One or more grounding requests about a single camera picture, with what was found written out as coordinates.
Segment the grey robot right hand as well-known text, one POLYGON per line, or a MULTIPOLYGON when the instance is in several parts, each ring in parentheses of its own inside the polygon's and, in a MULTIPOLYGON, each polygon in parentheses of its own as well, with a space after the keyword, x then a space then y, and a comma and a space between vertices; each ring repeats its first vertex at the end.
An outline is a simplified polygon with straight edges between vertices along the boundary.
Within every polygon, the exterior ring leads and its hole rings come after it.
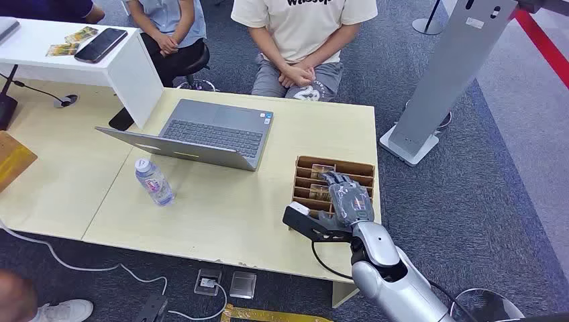
POLYGON ((361 221, 374 221, 375 214, 366 188, 349 176, 329 171, 321 175, 329 187, 335 220, 344 227, 361 221))

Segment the person's right hand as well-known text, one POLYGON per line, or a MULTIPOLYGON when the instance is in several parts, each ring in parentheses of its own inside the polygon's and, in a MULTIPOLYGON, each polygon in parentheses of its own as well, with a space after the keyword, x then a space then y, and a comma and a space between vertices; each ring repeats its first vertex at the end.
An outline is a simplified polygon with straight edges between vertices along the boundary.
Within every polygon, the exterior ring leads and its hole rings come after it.
POLYGON ((174 54, 178 50, 175 40, 166 34, 157 34, 153 39, 157 42, 163 56, 174 54))
POLYGON ((291 87, 293 85, 302 85, 305 81, 305 71, 301 68, 294 66, 287 66, 280 71, 278 81, 284 87, 291 87))

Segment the person's left hand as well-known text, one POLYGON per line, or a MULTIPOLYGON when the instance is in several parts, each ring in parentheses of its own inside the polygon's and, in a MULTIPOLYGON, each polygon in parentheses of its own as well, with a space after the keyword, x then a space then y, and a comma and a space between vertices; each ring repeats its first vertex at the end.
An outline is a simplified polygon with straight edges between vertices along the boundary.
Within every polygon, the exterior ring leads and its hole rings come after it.
POLYGON ((312 67, 302 63, 290 66, 288 77, 300 87, 307 86, 315 80, 315 71, 312 67))
POLYGON ((160 44, 160 48, 165 55, 178 52, 178 44, 172 36, 161 34, 158 43, 160 44))

